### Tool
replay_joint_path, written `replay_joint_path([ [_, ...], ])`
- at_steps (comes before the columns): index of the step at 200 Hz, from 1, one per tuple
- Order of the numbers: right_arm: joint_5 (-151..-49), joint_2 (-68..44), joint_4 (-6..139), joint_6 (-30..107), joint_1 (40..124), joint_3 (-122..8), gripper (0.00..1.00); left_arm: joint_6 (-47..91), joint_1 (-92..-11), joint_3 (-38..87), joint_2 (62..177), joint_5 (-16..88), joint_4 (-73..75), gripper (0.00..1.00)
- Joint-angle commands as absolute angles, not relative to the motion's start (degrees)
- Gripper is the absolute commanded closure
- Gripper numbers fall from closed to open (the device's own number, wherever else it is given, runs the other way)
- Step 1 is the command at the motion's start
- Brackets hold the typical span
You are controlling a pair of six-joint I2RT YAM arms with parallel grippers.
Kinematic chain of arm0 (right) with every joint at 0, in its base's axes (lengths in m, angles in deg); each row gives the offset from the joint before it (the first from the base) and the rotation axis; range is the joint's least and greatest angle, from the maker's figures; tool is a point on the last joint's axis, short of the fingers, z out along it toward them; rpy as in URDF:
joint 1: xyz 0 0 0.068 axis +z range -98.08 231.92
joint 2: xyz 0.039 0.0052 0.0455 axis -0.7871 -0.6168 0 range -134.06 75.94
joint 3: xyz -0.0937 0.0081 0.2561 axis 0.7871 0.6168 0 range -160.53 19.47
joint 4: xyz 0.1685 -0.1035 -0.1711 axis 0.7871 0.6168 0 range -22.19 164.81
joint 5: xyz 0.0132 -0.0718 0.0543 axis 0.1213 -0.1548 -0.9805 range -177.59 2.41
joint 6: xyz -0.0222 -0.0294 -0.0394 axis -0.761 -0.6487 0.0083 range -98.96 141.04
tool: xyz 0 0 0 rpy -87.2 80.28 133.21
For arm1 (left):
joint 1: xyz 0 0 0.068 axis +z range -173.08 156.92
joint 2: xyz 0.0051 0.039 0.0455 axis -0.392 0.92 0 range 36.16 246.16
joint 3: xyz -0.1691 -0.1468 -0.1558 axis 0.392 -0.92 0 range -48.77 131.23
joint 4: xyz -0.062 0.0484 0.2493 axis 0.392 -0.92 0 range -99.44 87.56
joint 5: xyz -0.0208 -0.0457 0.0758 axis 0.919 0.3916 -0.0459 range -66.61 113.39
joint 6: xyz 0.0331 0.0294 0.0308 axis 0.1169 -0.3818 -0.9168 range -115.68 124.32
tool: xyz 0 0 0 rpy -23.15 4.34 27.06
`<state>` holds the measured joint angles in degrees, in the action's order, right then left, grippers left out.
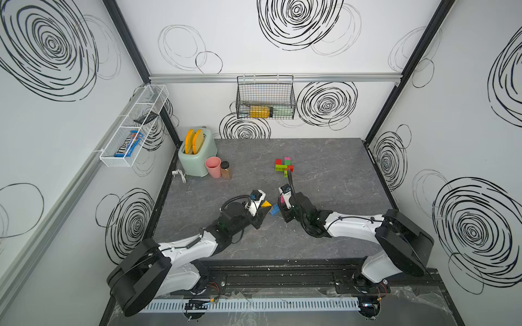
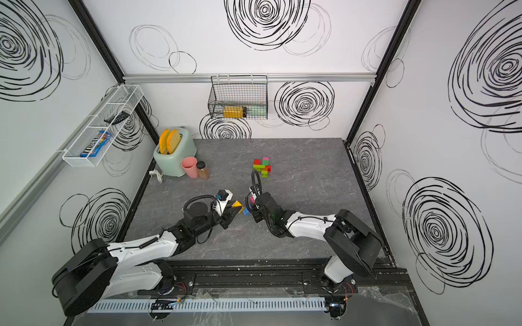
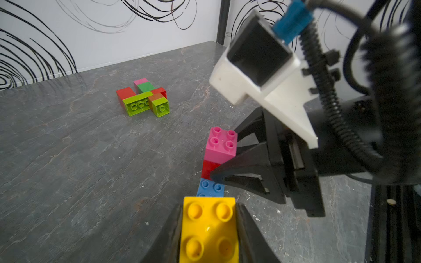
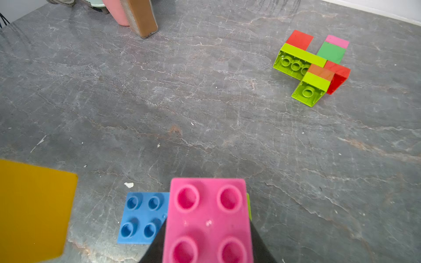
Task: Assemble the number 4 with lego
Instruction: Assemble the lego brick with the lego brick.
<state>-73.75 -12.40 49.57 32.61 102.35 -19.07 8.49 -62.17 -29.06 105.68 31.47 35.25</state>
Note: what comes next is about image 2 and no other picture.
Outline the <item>yellow tall lego brick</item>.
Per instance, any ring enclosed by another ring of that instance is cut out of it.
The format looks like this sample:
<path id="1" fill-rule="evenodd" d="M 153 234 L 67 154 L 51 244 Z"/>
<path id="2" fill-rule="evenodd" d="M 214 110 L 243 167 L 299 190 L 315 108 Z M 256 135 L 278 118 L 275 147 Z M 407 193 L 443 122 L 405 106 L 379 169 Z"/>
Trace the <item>yellow tall lego brick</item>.
<path id="1" fill-rule="evenodd" d="M 232 204 L 232 207 L 234 208 L 239 208 L 239 213 L 241 213 L 244 209 L 244 206 L 238 201 L 236 200 L 233 204 Z"/>

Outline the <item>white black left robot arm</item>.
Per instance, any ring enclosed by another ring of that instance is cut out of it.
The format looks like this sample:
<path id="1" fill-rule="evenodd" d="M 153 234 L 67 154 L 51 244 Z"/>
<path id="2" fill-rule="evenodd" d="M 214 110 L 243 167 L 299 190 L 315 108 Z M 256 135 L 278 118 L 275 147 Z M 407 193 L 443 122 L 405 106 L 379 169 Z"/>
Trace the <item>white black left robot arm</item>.
<path id="1" fill-rule="evenodd" d="M 67 317 L 80 315 L 99 300 L 138 290 L 151 290 L 173 278 L 165 260 L 197 244 L 198 237 L 216 225 L 228 228 L 243 209 L 238 202 L 206 195 L 189 200 L 184 216 L 160 234 L 123 243 L 91 240 L 52 277 L 52 294 Z"/>

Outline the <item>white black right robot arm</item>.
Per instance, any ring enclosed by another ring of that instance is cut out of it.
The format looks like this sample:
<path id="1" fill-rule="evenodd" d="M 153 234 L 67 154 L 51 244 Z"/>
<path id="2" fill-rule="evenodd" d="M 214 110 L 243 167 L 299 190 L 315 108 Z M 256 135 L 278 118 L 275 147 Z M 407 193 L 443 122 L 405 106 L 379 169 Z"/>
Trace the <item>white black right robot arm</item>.
<path id="1" fill-rule="evenodd" d="M 309 238 L 326 242 L 334 251 L 323 269 L 333 284 L 357 274 L 376 277 L 374 265 L 383 248 L 383 239 L 352 212 L 341 209 L 332 215 L 310 215 L 284 210 L 268 193 L 249 194 L 246 207 L 255 221 L 264 221 L 278 238 Z"/>

